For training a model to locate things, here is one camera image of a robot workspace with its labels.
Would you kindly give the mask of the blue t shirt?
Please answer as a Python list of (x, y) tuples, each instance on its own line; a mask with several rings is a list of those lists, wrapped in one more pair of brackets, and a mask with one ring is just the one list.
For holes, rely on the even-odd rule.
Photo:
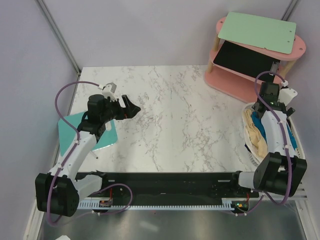
[[(281, 151), (279, 149), (280, 145), (284, 144), (281, 129), (279, 126), (277, 126), (277, 129), (275, 129), (276, 127), (274, 126), (274, 124), (278, 125), (276, 118), (270, 111), (266, 111), (262, 119), (263, 120), (258, 117), (258, 113), (256, 111), (252, 113), (252, 121), (265, 139), (268, 152), (280, 152), (284, 155), (284, 149)], [(290, 156), (292, 157), (293, 154), (296, 153), (297, 143), (292, 135), (290, 127), (291, 125), (286, 122), (286, 139), (287, 142), (290, 143), (289, 152)]]

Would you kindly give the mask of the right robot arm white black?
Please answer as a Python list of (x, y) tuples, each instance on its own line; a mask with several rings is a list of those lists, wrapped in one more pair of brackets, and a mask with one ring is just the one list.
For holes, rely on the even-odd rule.
[(292, 197), (307, 170), (307, 161), (298, 157), (280, 92), (278, 84), (264, 82), (256, 102), (242, 111), (245, 146), (259, 165), (255, 171), (239, 173), (229, 184), (235, 197), (247, 188)]

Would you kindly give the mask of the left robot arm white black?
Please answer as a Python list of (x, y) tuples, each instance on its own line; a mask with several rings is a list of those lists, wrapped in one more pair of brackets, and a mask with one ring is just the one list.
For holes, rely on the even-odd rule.
[(76, 137), (58, 162), (48, 173), (40, 173), (35, 179), (37, 209), (48, 214), (71, 217), (79, 202), (91, 195), (106, 196), (108, 182), (97, 175), (87, 175), (76, 180), (76, 175), (87, 155), (92, 151), (112, 120), (134, 118), (141, 108), (122, 95), (124, 107), (118, 99), (94, 94), (88, 98), (87, 111), (76, 129)]

